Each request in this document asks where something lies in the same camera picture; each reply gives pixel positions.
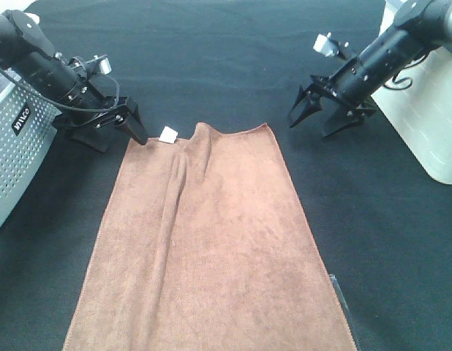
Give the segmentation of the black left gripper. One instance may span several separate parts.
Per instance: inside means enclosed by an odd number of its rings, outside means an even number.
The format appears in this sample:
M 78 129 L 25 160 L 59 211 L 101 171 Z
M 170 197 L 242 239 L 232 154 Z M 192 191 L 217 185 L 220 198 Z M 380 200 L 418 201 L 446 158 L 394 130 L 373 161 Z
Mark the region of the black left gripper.
M 96 129 L 114 126 L 130 136 L 136 143 L 145 145 L 148 134 L 140 119 L 138 104 L 131 97 L 113 97 L 113 107 L 103 109 L 68 108 L 57 115 L 52 125 L 67 130 L 67 139 L 81 143 L 100 153 L 105 153 L 108 143 Z

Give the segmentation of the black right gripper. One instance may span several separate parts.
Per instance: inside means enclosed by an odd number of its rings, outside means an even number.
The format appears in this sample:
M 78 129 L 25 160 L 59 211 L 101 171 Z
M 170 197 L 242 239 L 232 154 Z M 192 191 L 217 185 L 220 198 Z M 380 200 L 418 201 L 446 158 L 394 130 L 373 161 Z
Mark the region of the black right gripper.
M 308 88 L 299 86 L 295 103 L 287 115 L 289 127 L 296 127 L 305 118 L 321 111 L 322 98 L 333 100 L 340 106 L 323 123 L 321 129 L 323 138 L 344 129 L 358 127 L 365 122 L 365 116 L 372 116 L 376 112 L 376 104 L 370 97 L 357 98 L 354 101 L 345 97 L 342 90 L 336 87 L 329 77 L 311 75 L 311 84 Z

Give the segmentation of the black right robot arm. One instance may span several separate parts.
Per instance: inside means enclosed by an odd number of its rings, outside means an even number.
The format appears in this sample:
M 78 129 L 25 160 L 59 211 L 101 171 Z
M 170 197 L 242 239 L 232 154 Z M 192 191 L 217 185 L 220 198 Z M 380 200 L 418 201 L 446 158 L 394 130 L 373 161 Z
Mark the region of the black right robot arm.
M 309 86 L 299 89 L 288 114 L 290 126 L 321 111 L 323 97 L 339 106 L 323 125 L 324 137 L 363 124 L 377 110 L 371 95 L 378 88 L 446 45 L 452 45 L 452 1 L 406 1 L 392 24 L 360 53 L 330 34 L 318 35 L 314 50 L 344 64 L 332 75 L 313 75 Z

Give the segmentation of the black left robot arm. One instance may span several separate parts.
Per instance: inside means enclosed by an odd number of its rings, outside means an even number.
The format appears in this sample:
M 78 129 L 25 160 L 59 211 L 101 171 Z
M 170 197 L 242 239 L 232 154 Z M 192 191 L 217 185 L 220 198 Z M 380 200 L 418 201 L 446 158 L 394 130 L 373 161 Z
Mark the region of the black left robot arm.
M 73 140 L 99 152 L 108 149 L 100 129 L 112 126 L 144 145 L 148 135 L 130 97 L 103 94 L 92 82 L 109 77 L 106 55 L 89 61 L 66 60 L 30 14 L 6 10 L 0 14 L 0 73 L 37 99 L 59 109 L 52 125 Z

